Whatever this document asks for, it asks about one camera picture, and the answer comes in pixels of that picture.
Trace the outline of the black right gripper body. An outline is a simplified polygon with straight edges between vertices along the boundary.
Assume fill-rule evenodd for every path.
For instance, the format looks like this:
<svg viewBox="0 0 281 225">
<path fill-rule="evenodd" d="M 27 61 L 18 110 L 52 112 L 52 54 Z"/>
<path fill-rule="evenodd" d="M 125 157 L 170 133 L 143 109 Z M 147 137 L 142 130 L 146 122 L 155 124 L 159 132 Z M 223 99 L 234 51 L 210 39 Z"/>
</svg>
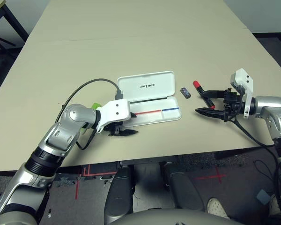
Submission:
<svg viewBox="0 0 281 225">
<path fill-rule="evenodd" d="M 231 88 L 223 91 L 224 122 L 234 119 L 240 112 L 243 105 L 244 88 L 236 88 L 237 92 L 232 92 Z"/>
</svg>

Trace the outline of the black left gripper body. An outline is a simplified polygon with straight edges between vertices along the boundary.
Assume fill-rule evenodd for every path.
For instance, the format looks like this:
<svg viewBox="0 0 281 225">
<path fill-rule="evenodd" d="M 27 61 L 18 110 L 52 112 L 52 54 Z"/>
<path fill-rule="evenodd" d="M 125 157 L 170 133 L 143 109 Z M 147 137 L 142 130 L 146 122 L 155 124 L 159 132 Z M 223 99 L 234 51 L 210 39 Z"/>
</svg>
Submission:
<svg viewBox="0 0 281 225">
<path fill-rule="evenodd" d="M 112 122 L 106 126 L 104 126 L 104 131 L 110 132 L 109 136 L 118 136 L 119 131 L 121 130 L 121 126 L 123 122 Z"/>
</svg>

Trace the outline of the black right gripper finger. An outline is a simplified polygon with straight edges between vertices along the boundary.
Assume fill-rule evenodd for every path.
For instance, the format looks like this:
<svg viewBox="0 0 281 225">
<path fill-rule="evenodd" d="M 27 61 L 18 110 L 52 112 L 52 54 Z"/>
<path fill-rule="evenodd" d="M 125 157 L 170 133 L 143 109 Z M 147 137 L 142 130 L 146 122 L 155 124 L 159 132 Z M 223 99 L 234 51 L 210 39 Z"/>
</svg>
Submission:
<svg viewBox="0 0 281 225">
<path fill-rule="evenodd" d="M 224 98 L 225 91 L 224 90 L 207 90 L 200 93 L 203 98 Z"/>
<path fill-rule="evenodd" d="M 220 111 L 220 110 L 215 110 L 215 109 L 211 109 L 211 108 L 196 108 L 195 112 L 210 117 L 210 118 L 217 118 L 217 119 L 224 119 L 225 116 L 225 112 L 224 111 Z"/>
</svg>

